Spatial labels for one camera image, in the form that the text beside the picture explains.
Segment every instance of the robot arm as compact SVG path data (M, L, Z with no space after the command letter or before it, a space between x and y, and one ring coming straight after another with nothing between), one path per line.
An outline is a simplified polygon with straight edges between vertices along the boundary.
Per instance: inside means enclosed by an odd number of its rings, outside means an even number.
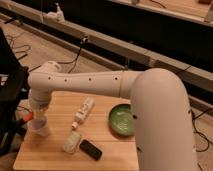
M112 71L83 74L60 73L61 67L49 61L32 72L29 102L33 110L46 108L53 91L74 91L113 97L130 98L130 90L141 72Z
M140 171L197 171L190 105L181 80L164 69L63 74L47 62L29 76L33 110L48 107L53 91L75 91L131 101Z

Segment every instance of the paper cup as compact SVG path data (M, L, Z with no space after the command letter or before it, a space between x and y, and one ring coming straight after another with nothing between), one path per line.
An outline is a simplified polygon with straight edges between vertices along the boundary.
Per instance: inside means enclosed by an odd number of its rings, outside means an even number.
M40 136L46 137L50 134L47 117L43 116L39 119L33 119L27 123L28 130Z

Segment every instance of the green bowl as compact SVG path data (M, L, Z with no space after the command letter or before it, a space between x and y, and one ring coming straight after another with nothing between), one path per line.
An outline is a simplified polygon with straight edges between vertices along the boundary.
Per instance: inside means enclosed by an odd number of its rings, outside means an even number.
M109 126L120 135L134 135L133 117L129 104L119 104L112 108L109 113Z

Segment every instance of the electrical outlet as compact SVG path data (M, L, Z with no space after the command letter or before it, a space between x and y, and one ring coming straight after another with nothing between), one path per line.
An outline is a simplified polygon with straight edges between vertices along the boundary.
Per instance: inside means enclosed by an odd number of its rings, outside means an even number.
M88 33L85 33L84 38L82 39L84 43L90 42L90 35Z

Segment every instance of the black remote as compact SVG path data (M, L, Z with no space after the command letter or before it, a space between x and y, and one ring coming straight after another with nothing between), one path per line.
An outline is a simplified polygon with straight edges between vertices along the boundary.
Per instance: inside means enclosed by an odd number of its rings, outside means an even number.
M101 158L102 151L87 140L83 140L81 142L80 149L86 152L89 156L91 156L95 160L99 160Z

